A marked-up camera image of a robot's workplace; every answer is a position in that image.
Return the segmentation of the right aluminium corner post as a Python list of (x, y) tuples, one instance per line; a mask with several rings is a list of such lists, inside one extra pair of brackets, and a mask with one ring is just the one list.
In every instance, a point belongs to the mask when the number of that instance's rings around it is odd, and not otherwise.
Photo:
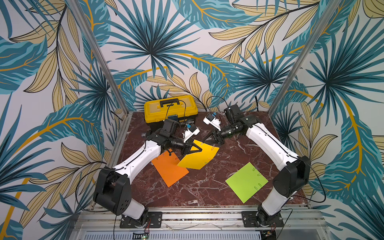
[(295, 75), (299, 71), (301, 65), (303, 64), (304, 60), (306, 59), (307, 55), (310, 53), (310, 51), (313, 49), (315, 43), (319, 39), (319, 37), (322, 35), (322, 32), (327, 27), (327, 24), (329, 20), (331, 19), (334, 12), (337, 10), (337, 7), (339, 6), (341, 0), (338, 1), (330, 1), (330, 3), (325, 8), (324, 14), (320, 17), (319, 23), (314, 27), (313, 33), (309, 36), (308, 41), (303, 47), (303, 50), (300, 52), (298, 58), (296, 59), (292, 69), (290, 70), (286, 80), (281, 85), (281, 88), (279, 89), (279, 92), (277, 93), (273, 104), (271, 105), (268, 114), (271, 117), (277, 107), (279, 102), (282, 100), (284, 93), (288, 90), (289, 86), (291, 85)]

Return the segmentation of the orange paper sheet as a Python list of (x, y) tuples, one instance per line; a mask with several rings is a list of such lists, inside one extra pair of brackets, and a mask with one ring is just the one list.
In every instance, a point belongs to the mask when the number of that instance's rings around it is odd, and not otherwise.
[(171, 187), (189, 173), (186, 168), (178, 166), (179, 162), (179, 158), (172, 150), (165, 151), (152, 160), (152, 164), (155, 166), (167, 187)]

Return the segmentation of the aluminium corner post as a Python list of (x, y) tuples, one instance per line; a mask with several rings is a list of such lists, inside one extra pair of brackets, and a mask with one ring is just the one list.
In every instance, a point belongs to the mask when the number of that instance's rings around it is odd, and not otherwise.
[(284, 93), (288, 90), (289, 86), (291, 85), (295, 75), (299, 71), (301, 65), (303, 64), (304, 60), (306, 59), (307, 55), (310, 53), (310, 51), (313, 49), (315, 43), (319, 39), (319, 37), (322, 35), (322, 32), (327, 27), (327, 24), (329, 20), (331, 19), (334, 12), (337, 10), (337, 7), (339, 6), (341, 0), (338, 1), (330, 1), (330, 3), (325, 8), (324, 14), (320, 17), (319, 23), (314, 27), (313, 33), (309, 36), (308, 41), (303, 47), (303, 50), (300, 52), (298, 58), (296, 59), (292, 69), (290, 70), (286, 80), (281, 85), (281, 88), (279, 89), (279, 92), (277, 93), (273, 104), (271, 105), (268, 114), (271, 117), (277, 107), (279, 102), (282, 100)]
[(129, 115), (129, 110), (125, 105), (125, 101), (123, 100), (118, 86), (114, 80), (114, 77), (112, 75), (112, 72), (103, 56), (103, 53), (99, 47), (99, 44), (97, 43), (96, 37), (91, 30), (91, 26), (88, 24), (88, 20), (86, 18), (86, 15), (84, 11), (82, 10), (79, 1), (75, 0), (69, 0), (67, 1), (69, 7), (71, 8), (73, 15), (75, 17), (75, 20), (78, 21), (78, 24), (80, 26), (80, 29), (83, 31), (86, 40), (88, 41), (91, 50), (94, 52), (95, 58), (97, 62), (99, 63), (100, 68), (103, 71), (103, 74), (106, 76), (107, 82), (110, 85), (112, 92), (115, 94), (117, 102), (119, 106), (121, 107), (123, 113), (125, 116)]

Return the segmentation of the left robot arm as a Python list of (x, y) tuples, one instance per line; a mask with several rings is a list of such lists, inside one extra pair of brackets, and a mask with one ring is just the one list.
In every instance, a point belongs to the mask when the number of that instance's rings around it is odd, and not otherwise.
[(150, 221), (148, 208), (132, 197), (131, 183), (135, 177), (153, 159), (170, 148), (181, 150), (183, 155), (203, 151), (192, 139), (200, 129), (194, 124), (187, 124), (184, 137), (179, 138), (174, 136), (178, 126), (179, 122), (164, 120), (163, 126), (149, 132), (145, 143), (125, 161), (112, 168), (101, 169), (93, 196), (94, 202), (116, 216), (131, 221), (137, 228), (147, 227)]

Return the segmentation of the yellow black toolbox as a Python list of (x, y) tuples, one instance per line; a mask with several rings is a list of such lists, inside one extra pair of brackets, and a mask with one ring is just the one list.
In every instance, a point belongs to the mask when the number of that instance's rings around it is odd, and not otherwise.
[(198, 107), (192, 96), (181, 95), (146, 102), (144, 112), (146, 123), (152, 124), (164, 121), (171, 116), (176, 116), (179, 120), (195, 117), (198, 114)]

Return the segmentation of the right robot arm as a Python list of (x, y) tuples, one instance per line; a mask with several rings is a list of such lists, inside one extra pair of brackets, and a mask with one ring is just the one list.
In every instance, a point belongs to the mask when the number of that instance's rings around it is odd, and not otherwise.
[(229, 106), (224, 112), (229, 121), (224, 127), (216, 113), (210, 113), (203, 119), (205, 124), (214, 126), (203, 142), (222, 145), (235, 134), (245, 135), (273, 161), (279, 173), (273, 179), (273, 188), (268, 197), (258, 206), (256, 216), (250, 219), (256, 227), (269, 227), (277, 223), (282, 208), (290, 198), (309, 182), (311, 161), (306, 156), (299, 157), (286, 147), (259, 118), (245, 116), (238, 105)]

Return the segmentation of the lime green paper sheet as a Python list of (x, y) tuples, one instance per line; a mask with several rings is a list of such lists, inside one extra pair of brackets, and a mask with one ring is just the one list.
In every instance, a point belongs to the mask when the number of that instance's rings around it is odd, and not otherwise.
[(269, 181), (251, 163), (244, 165), (226, 180), (228, 186), (243, 204), (268, 182)]

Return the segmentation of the left aluminium corner post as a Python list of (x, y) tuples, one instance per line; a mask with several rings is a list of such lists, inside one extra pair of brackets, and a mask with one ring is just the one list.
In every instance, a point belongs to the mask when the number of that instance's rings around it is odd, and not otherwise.
[(121, 107), (123, 113), (125, 116), (129, 115), (129, 110), (125, 105), (125, 101), (123, 100), (118, 86), (114, 80), (114, 77), (112, 75), (112, 72), (103, 56), (103, 53), (99, 47), (99, 44), (97, 43), (96, 37), (91, 30), (91, 26), (88, 24), (88, 20), (86, 18), (86, 15), (84, 11), (82, 10), (79, 1), (75, 0), (69, 0), (67, 1), (69, 7), (71, 8), (73, 15), (75, 17), (75, 20), (78, 21), (78, 24), (80, 26), (80, 29), (83, 31), (86, 40), (88, 41), (91, 50), (94, 52), (95, 58), (97, 62), (99, 63), (100, 68), (103, 71), (103, 74), (106, 76), (107, 82), (110, 85), (112, 92), (115, 94), (117, 102), (119, 106)]

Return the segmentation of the yellow paper sheet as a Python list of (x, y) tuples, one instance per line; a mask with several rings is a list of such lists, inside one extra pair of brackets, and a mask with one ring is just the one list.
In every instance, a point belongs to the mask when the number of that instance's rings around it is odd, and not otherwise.
[(220, 149), (219, 147), (214, 147), (198, 140), (194, 140), (193, 142), (199, 145), (203, 151), (200, 153), (185, 155), (178, 163), (178, 167), (200, 170), (216, 156)]

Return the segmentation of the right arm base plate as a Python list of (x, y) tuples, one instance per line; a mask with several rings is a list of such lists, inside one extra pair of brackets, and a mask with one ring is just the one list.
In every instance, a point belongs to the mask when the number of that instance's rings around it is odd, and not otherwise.
[(267, 228), (283, 227), (284, 222), (281, 214), (273, 216), (262, 211), (243, 211), (241, 212), (242, 221), (245, 228)]

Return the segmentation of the aluminium front frame rail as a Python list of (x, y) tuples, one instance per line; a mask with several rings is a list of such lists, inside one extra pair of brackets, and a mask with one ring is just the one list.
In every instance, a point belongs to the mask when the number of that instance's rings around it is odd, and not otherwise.
[(251, 227), (255, 206), (150, 208), (151, 226), (128, 228), (113, 214), (80, 214), (71, 240), (330, 240), (319, 210), (287, 205), (276, 224)]

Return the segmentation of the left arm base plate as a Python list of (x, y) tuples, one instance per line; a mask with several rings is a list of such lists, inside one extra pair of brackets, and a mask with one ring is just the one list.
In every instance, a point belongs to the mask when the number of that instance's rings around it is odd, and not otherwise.
[(122, 215), (120, 222), (121, 229), (159, 229), (162, 225), (163, 213), (162, 212), (148, 212), (144, 211), (139, 219)]

